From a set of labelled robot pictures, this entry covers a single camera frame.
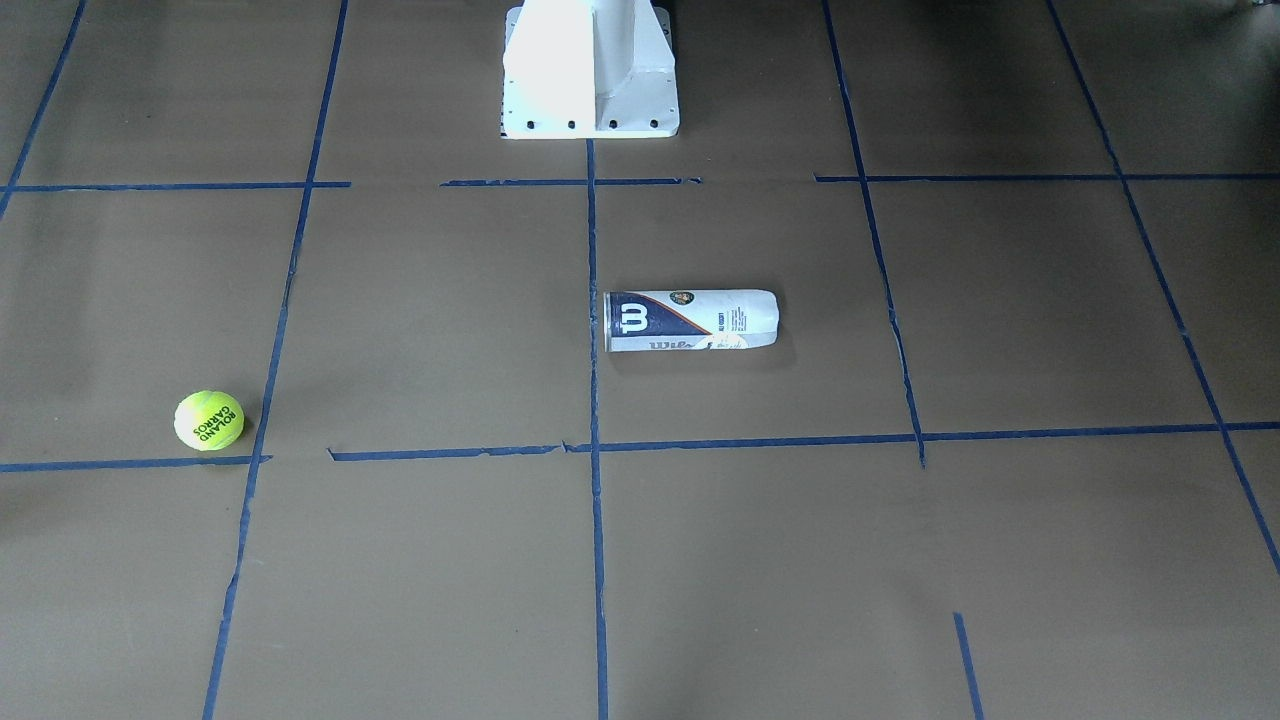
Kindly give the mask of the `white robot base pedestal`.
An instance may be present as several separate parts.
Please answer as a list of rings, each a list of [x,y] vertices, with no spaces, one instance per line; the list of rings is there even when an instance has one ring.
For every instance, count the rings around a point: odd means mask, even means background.
[[[524,1],[506,13],[500,136],[668,138],[681,124],[669,10]]]

